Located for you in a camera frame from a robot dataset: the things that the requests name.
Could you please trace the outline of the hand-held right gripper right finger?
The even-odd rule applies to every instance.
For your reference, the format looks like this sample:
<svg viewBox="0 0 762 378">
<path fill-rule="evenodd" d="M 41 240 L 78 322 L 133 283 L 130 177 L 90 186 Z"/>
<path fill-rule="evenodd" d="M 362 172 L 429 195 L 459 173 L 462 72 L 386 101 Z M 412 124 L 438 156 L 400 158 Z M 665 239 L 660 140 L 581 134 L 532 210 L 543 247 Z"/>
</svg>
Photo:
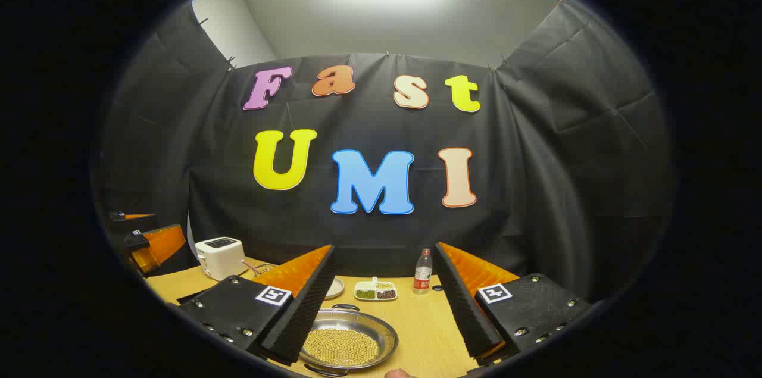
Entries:
<svg viewBox="0 0 762 378">
<path fill-rule="evenodd" d="M 479 366 L 544 345 L 591 308 L 542 273 L 519 277 L 443 242 L 433 256 L 455 325 Z"/>
</svg>

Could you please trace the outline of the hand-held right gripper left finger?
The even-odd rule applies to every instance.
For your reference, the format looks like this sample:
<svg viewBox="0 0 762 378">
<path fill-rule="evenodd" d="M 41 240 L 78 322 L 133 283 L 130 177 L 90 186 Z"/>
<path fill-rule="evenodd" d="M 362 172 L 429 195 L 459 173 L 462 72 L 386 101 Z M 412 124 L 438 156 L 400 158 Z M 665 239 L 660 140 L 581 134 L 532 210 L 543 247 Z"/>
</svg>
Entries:
<svg viewBox="0 0 762 378">
<path fill-rule="evenodd" d="M 334 280 L 334 250 L 322 246 L 253 279 L 229 276 L 177 309 L 223 342 L 289 366 Z"/>
</svg>

